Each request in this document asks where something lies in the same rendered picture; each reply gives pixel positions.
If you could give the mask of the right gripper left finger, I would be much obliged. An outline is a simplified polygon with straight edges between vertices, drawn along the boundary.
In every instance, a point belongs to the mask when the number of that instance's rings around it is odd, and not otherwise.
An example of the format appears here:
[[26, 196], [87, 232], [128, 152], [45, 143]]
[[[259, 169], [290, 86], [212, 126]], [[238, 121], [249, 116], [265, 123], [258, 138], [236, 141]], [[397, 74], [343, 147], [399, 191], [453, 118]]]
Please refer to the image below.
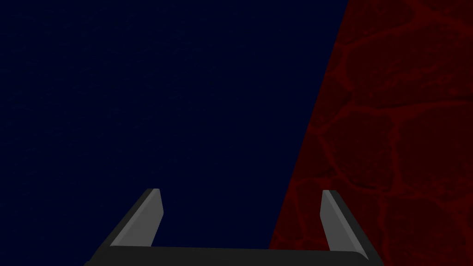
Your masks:
[[150, 247], [164, 215], [159, 189], [148, 189], [131, 210], [110, 246]]

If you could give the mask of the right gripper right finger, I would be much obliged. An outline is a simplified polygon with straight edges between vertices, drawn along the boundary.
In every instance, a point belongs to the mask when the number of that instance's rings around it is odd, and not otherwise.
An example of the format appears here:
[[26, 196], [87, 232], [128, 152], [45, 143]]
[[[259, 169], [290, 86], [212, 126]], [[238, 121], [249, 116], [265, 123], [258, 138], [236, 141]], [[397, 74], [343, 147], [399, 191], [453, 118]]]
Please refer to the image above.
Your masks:
[[323, 190], [320, 220], [329, 245], [320, 260], [373, 260], [374, 247], [335, 190]]

